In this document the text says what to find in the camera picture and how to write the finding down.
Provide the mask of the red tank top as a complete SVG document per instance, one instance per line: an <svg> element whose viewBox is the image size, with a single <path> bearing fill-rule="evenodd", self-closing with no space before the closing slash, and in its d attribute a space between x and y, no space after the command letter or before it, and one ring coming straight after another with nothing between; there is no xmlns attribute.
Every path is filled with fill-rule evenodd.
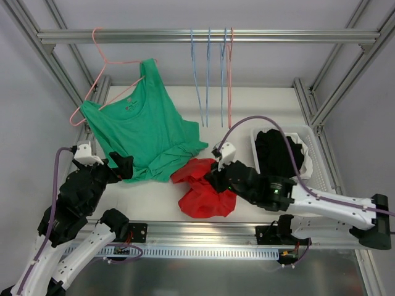
<svg viewBox="0 0 395 296"><path fill-rule="evenodd" d="M178 201L178 206L181 212L191 218L226 217L235 210L236 194L229 190L218 193L204 179L213 163L211 158L193 158L170 177L174 184L189 185L189 191Z"/></svg>

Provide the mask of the black tank top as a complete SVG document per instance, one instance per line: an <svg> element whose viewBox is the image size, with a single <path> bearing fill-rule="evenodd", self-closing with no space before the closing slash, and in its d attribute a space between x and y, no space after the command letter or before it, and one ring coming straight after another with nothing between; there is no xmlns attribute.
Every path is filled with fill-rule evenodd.
<svg viewBox="0 0 395 296"><path fill-rule="evenodd" d="M255 140L260 173L265 176L295 177L288 148L278 130L259 131Z"/></svg>

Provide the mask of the green tank top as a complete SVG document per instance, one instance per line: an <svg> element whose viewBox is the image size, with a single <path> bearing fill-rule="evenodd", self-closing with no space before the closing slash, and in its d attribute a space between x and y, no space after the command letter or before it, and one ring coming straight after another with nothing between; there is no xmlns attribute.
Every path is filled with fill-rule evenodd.
<svg viewBox="0 0 395 296"><path fill-rule="evenodd" d="M132 156L129 182L167 182L206 149L199 125L184 120L171 100L154 59L142 61L141 81L133 92L105 107L86 101L81 112L106 157Z"/></svg>

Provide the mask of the pink hanger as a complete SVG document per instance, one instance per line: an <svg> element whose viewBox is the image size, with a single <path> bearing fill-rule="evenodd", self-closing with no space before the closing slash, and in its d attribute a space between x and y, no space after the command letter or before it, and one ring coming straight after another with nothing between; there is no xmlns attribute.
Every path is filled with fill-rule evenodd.
<svg viewBox="0 0 395 296"><path fill-rule="evenodd" d="M231 60L232 60L232 51L233 51L233 40L234 33L233 28L231 28L230 33L230 43L227 44L227 98L228 98L228 128L230 129L232 126L231 119L231 100L232 100L232 70L231 70Z"/></svg>
<svg viewBox="0 0 395 296"><path fill-rule="evenodd" d="M143 61L142 60L127 60L127 61L110 61L105 53L102 51L101 47L99 46L98 42L96 41L96 37L95 34L97 31L99 30L103 30L103 27L96 27L92 30L92 34L91 34L91 38L92 41L94 43L94 45L96 46L96 49L98 50L99 55L101 56L102 60L103 60L103 67L101 69L101 71L99 72L99 74L97 75L96 79L94 80L93 84L91 85L89 91L86 93L86 96L84 98L84 101L87 101L89 96L93 93L94 88L98 85L99 80L101 79L101 77L103 76L103 73L105 72L106 68L108 65L129 65L129 64L142 64ZM110 103L113 103L114 100L116 100L117 98L119 98L122 94L124 94L126 91L128 91L129 89L131 89L132 87L136 86L142 79L144 78L144 76L142 76L141 78L138 78L133 84L131 84L129 87L127 87L126 90L124 90L123 92L121 92L120 94L118 94L117 96L115 96L113 99L111 99L108 103L103 104L99 110L104 109L105 107L107 107ZM74 113L71 114L70 118L69 118L69 123L72 126L80 126L82 123L86 122L86 119L82 119L77 123L73 122L73 118L74 116L81 110L81 107L78 107Z"/></svg>

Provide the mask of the blue hanger of white top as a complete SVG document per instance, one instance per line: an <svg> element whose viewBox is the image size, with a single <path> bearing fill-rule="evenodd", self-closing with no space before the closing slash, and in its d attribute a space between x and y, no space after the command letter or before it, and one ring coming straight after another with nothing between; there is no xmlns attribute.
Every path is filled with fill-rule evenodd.
<svg viewBox="0 0 395 296"><path fill-rule="evenodd" d="M220 116L221 116L221 127L223 127L223 88L224 88L224 60L225 60L225 48L227 43L227 29L224 28L223 42L219 45L220 48Z"/></svg>

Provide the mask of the blue hanger of black top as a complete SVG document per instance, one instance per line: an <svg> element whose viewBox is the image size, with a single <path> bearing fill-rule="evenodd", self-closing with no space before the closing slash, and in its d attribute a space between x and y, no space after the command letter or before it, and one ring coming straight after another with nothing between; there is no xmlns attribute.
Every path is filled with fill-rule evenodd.
<svg viewBox="0 0 395 296"><path fill-rule="evenodd" d="M209 81L210 81L210 49L211 49L211 29L207 34L207 52L206 52L206 127L209 126Z"/></svg>

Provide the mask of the blue hanger of red top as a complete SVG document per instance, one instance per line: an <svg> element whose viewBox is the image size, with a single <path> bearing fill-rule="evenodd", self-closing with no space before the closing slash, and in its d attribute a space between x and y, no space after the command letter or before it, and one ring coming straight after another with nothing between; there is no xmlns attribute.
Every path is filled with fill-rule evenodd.
<svg viewBox="0 0 395 296"><path fill-rule="evenodd" d="M198 85L196 55L195 55L195 49L194 49L194 31L192 28L190 28L190 45L191 45L191 65L192 65L192 69L193 69L194 86L195 86L195 90L196 90L196 97L197 97L197 103L198 103L198 107L199 107L199 114L200 114L200 118L201 118L201 125L202 125L202 127L204 127L202 100L201 100L201 95L200 95L199 85Z"/></svg>

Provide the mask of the white tank top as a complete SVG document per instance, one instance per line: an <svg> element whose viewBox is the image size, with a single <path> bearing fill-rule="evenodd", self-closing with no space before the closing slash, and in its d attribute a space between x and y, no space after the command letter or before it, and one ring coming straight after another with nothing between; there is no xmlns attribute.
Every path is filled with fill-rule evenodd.
<svg viewBox="0 0 395 296"><path fill-rule="evenodd" d="M309 155L309 148L297 133L285 133L287 138L291 139L291 144L297 145L297 151L303 155L303 161L299 167L299 176L301 179L310 179L313 173L313 161Z"/></svg>

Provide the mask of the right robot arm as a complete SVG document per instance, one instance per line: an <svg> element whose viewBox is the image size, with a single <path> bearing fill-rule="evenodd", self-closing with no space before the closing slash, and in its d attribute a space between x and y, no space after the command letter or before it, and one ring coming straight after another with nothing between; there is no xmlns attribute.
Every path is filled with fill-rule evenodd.
<svg viewBox="0 0 395 296"><path fill-rule="evenodd" d="M215 162L204 176L214 191L229 190L268 212L281 212L276 239L292 241L325 237L355 237L370 249L391 249L388 198L348 197L307 187L302 181L264 176L240 161L221 166Z"/></svg>

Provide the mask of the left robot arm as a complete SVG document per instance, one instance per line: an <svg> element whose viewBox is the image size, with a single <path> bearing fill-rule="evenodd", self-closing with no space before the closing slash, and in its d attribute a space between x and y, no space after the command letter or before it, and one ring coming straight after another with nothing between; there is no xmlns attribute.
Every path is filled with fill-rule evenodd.
<svg viewBox="0 0 395 296"><path fill-rule="evenodd" d="M17 283L1 295L65 295L71 283L96 254L113 241L127 237L129 219L120 211L106 210L91 234L69 256L63 254L87 224L108 184L133 176L133 157L110 153L108 160L83 165L65 183L53 184L52 205L45 211L38 226L38 235L29 262Z"/></svg>

